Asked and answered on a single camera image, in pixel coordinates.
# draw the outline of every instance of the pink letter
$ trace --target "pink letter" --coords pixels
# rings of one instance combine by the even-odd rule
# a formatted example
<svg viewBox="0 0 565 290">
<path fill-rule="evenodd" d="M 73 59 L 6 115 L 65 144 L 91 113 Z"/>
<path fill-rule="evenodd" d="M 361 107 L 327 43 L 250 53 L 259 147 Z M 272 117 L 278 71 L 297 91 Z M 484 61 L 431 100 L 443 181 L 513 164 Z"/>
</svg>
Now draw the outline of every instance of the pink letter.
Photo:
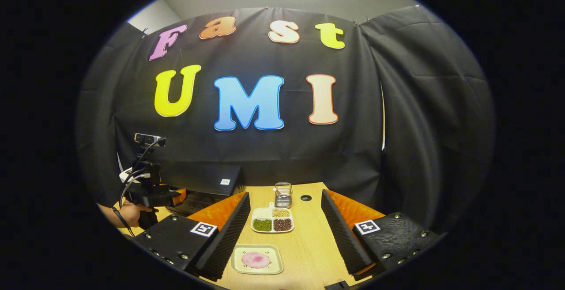
<svg viewBox="0 0 565 290">
<path fill-rule="evenodd" d="M 337 122 L 337 115 L 333 112 L 331 86 L 335 83 L 332 75 L 309 75 L 306 81 L 312 85 L 314 102 L 313 113 L 308 117 L 312 124 L 332 124 Z"/>
<path fill-rule="evenodd" d="M 188 26 L 181 25 L 177 28 L 166 30 L 165 32 L 159 34 L 159 42 L 155 47 L 155 51 L 153 52 L 153 55 L 149 56 L 149 61 L 157 59 L 159 57 L 163 57 L 167 53 L 167 51 L 165 50 L 165 46 L 168 47 L 173 46 L 173 44 L 176 41 L 176 38 L 178 37 L 178 33 L 182 33 L 186 31 L 187 28 Z"/>
</svg>

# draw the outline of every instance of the label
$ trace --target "label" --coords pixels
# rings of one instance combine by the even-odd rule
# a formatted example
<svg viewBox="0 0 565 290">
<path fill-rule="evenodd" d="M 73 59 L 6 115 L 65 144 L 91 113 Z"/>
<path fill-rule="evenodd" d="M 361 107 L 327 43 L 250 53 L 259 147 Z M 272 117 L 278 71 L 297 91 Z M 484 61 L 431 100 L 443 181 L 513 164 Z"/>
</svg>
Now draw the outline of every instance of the label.
<svg viewBox="0 0 565 290">
<path fill-rule="evenodd" d="M 373 222 L 371 219 L 361 223 L 356 223 L 355 227 L 357 227 L 361 234 L 369 234 L 376 232 L 377 230 L 381 230 L 381 228 L 377 226 L 377 224 L 375 224 L 375 222 Z"/>
<path fill-rule="evenodd" d="M 199 222 L 198 224 L 196 224 L 196 226 L 194 226 L 194 228 L 192 228 L 190 232 L 193 234 L 200 234 L 205 237 L 210 237 L 214 230 L 216 230 L 216 228 L 218 228 L 218 226 L 216 225 Z"/>
</svg>

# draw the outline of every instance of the clear container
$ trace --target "clear container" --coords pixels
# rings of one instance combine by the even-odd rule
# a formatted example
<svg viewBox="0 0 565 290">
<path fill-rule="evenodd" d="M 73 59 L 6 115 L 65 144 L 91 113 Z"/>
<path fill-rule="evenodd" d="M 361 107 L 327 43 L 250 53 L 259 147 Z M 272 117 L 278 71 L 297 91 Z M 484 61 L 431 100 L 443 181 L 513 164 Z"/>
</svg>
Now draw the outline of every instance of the clear container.
<svg viewBox="0 0 565 290">
<path fill-rule="evenodd" d="M 275 207 L 292 206 L 292 185 L 290 183 L 276 183 L 273 188 L 275 192 Z"/>
</svg>

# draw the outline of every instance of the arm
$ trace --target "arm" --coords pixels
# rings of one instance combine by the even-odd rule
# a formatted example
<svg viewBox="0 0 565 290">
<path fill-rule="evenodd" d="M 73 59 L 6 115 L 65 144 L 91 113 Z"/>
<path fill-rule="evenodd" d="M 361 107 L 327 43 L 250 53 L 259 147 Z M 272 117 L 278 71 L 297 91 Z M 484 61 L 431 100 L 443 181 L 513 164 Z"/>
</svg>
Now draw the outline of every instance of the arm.
<svg viewBox="0 0 565 290">
<path fill-rule="evenodd" d="M 97 205 L 98 208 L 101 210 L 101 212 L 104 214 L 104 216 L 109 220 L 110 223 L 112 223 L 112 225 L 114 225 L 117 228 L 125 228 L 124 224 L 113 212 L 113 209 L 111 209 L 110 207 L 102 206 L 98 203 Z M 124 204 L 121 206 L 121 209 L 119 209 L 120 215 L 125 219 L 125 221 L 130 227 L 139 227 L 138 220 L 139 220 L 140 211 L 153 211 L 153 209 L 150 209 L 149 207 L 144 205 L 135 205 L 128 201 L 125 201 Z"/>
</svg>

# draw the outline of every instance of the divided plate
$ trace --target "divided plate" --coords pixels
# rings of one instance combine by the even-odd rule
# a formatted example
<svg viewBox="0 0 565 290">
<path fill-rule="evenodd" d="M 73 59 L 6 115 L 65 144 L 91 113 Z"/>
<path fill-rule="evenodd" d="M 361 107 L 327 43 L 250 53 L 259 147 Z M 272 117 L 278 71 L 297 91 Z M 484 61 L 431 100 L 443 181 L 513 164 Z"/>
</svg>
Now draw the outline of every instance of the divided plate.
<svg viewBox="0 0 565 290">
<path fill-rule="evenodd" d="M 273 216 L 273 211 L 274 210 L 285 210 L 287 212 L 289 212 L 289 216 L 287 217 L 274 217 Z M 270 231 L 262 231 L 262 230 L 256 230 L 253 227 L 253 221 L 254 220 L 270 220 L 271 221 L 271 230 Z M 289 230 L 281 230 L 281 231 L 276 231 L 275 230 L 275 219 L 290 219 L 290 229 Z M 253 211 L 253 215 L 251 218 L 251 228 L 252 230 L 259 232 L 259 233 L 285 233 L 285 232 L 289 232 L 291 230 L 294 229 L 294 219 L 292 218 L 292 211 L 290 211 L 287 208 L 284 207 L 275 207 L 275 203 L 271 202 L 269 203 L 269 207 L 261 207 L 258 209 L 255 209 Z"/>
<path fill-rule="evenodd" d="M 247 252 L 259 252 L 269 257 L 271 263 L 263 268 L 251 268 L 241 260 Z M 232 253 L 231 266 L 237 272 L 251 275 L 276 275 L 280 274 L 284 267 L 279 249 L 273 245 L 236 245 Z"/>
</svg>

